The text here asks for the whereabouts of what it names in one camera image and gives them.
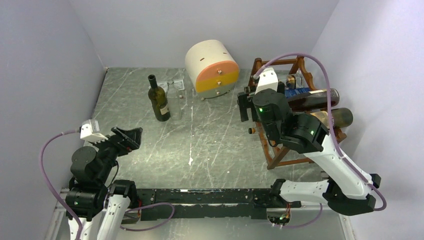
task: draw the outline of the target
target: bottle in rack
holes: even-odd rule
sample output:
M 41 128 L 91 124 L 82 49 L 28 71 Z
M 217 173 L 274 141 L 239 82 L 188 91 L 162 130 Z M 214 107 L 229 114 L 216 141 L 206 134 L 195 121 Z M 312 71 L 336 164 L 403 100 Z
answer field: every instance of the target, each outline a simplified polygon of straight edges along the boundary
M 329 113 L 327 111 L 317 111 L 310 114 L 319 119 L 327 128 L 330 128 Z M 354 121 L 354 115 L 351 110 L 346 107 L 332 109 L 331 116 L 332 127 L 336 129 L 348 127 Z
M 339 92 L 336 89 L 330 89 L 331 106 L 336 106 L 340 101 Z M 305 112 L 314 109 L 327 108 L 327 90 L 315 90 L 300 93 L 287 98 L 288 105 L 293 112 Z
M 151 88 L 148 90 L 148 98 L 151 101 L 154 116 L 157 120 L 165 122 L 170 119 L 170 111 L 168 110 L 167 95 L 162 87 L 158 86 L 155 75 L 148 76 Z

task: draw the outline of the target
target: gray marble surface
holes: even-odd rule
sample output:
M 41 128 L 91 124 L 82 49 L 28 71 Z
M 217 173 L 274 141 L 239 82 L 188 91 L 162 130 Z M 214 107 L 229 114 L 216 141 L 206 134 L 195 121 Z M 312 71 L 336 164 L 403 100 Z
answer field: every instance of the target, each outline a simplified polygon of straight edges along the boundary
M 184 78 L 181 120 L 156 120 L 147 95 L 150 74 L 158 82 Z M 259 136 L 248 134 L 254 123 L 241 122 L 237 106 L 249 74 L 241 70 L 235 89 L 201 101 L 182 68 L 109 68 L 93 118 L 103 134 L 112 127 L 143 128 L 140 149 L 118 159 L 117 178 L 133 180 L 138 188 L 183 189 L 267 188 L 279 178 L 321 180 L 314 163 L 267 170 Z M 285 159 L 301 157 L 289 152 Z

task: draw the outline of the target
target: purple cable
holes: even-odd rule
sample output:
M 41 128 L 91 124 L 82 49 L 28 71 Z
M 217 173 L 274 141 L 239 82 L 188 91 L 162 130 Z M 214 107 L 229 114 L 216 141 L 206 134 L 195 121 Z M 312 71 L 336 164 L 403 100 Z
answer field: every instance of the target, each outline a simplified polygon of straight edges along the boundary
M 79 129 L 75 129 L 75 130 L 69 130 L 69 131 L 65 131 L 62 132 L 52 138 L 50 138 L 46 143 L 44 143 L 44 145 L 41 147 L 40 153 L 38 155 L 38 164 L 39 164 L 39 168 L 41 170 L 42 176 L 44 178 L 45 184 L 47 185 L 48 189 L 50 190 L 50 192 L 53 194 L 53 196 L 57 199 L 57 201 L 70 213 L 70 215 L 75 218 L 76 222 L 78 223 L 78 231 L 76 232 L 76 237 L 75 239 L 78 240 L 80 239 L 81 236 L 81 232 L 83 231 L 83 224 L 81 223 L 80 218 L 77 216 L 77 214 L 75 214 L 75 212 L 66 204 L 66 202 L 61 198 L 61 196 L 59 195 L 59 193 L 55 190 L 55 188 L 53 187 L 52 183 L 50 182 L 49 178 L 47 177 L 46 171 L 44 170 L 44 165 L 43 165 L 43 155 L 44 155 L 44 150 L 46 149 L 47 145 L 49 145 L 49 143 L 55 139 L 57 139 L 58 137 L 61 136 L 65 136 L 68 134 L 74 134 L 74 133 L 78 133 L 80 130 Z
M 292 56 L 302 56 L 302 57 L 307 57 L 309 59 L 312 59 L 316 64 L 318 64 L 319 68 L 321 68 L 322 73 L 324 74 L 324 79 L 325 79 L 325 84 L 326 84 L 326 88 L 327 88 L 327 112 L 328 112 L 328 124 L 329 126 L 332 126 L 332 113 L 331 113 L 331 95 L 330 95 L 330 80 L 329 80 L 329 76 L 327 74 L 327 71 L 324 67 L 324 65 L 318 60 L 316 59 L 314 56 L 306 54 L 306 53 L 301 53 L 301 52 L 293 52 L 293 53 L 287 53 L 287 54 L 283 54 L 280 56 L 277 56 L 273 59 L 271 59 L 269 62 L 267 62 L 265 65 L 263 65 L 261 68 L 259 68 L 259 70 L 253 75 L 254 79 L 258 79 L 259 78 L 259 74 L 262 73 L 262 71 L 264 71 L 264 69 L 266 69 L 268 66 L 270 66 L 273 62 L 282 59 L 282 58 L 286 58 L 286 57 L 292 57 Z M 362 175 L 362 173 L 356 169 L 355 166 L 353 166 L 352 163 L 350 163 L 347 158 L 344 157 L 344 154 L 342 153 L 342 150 L 340 149 L 339 144 L 337 143 L 337 139 L 336 139 L 336 134 L 334 133 L 334 129 L 332 127 L 329 128 L 330 130 L 330 136 L 331 139 L 334 143 L 335 149 L 339 155 L 339 157 L 341 159 L 343 159 L 343 162 L 345 164 L 347 164 L 349 166 L 349 168 L 356 173 L 356 175 L 364 182 L 366 183 L 380 198 L 382 201 L 382 206 L 379 208 L 374 208 L 374 211 L 382 211 L 384 209 L 386 209 L 387 207 L 387 201 L 385 199 L 385 197 L 383 196 L 383 194 L 371 183 L 368 182 L 368 179 Z
M 166 224 L 167 222 L 169 222 L 169 220 L 171 220 L 171 218 L 174 216 L 175 207 L 171 203 L 169 203 L 169 202 L 159 202 L 159 203 L 154 203 L 154 204 L 150 204 L 150 205 L 147 205 L 147 206 L 141 206 L 141 207 L 137 207 L 137 208 L 133 208 L 133 209 L 130 209 L 130 210 L 125 211 L 125 213 L 129 213 L 129 212 L 133 212 L 133 211 L 137 211 L 137 210 L 143 210 L 143 209 L 149 209 L 149 208 L 153 208 L 153 207 L 161 206 L 161 205 L 168 205 L 168 206 L 170 206 L 172 208 L 172 212 L 171 212 L 171 214 L 169 215 L 169 217 L 165 221 L 159 223 L 158 225 L 152 226 L 152 227 L 148 227 L 148 228 L 144 228 L 144 229 L 131 229 L 131 228 L 123 227 L 123 226 L 120 226 L 120 228 L 123 229 L 123 230 L 126 230 L 126 231 L 130 231 L 130 232 L 144 232 L 144 231 L 148 231 L 148 230 L 159 228 L 160 226 L 162 226 L 162 225 Z

